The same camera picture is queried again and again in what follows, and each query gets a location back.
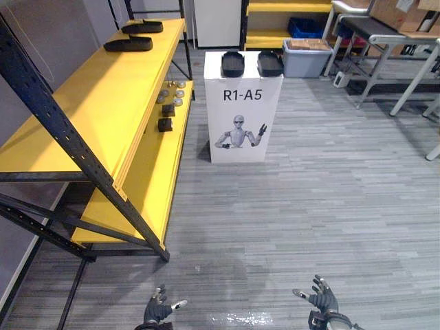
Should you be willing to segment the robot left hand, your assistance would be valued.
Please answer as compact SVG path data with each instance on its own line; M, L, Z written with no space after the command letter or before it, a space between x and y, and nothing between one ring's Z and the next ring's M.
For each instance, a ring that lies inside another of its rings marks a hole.
M166 304L166 286L161 284L155 288L155 291L149 299L144 311L144 323L158 325L165 320L174 311L185 307L188 304L186 299L175 302L174 304Z

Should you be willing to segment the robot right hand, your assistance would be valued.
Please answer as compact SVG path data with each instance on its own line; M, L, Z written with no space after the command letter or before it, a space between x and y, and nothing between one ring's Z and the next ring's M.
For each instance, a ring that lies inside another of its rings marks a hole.
M338 301L326 280L316 274L313 278L313 283L314 285L311 288L314 294L307 294L299 289L292 289L293 295L306 300L314 307L317 307L323 314L338 313Z

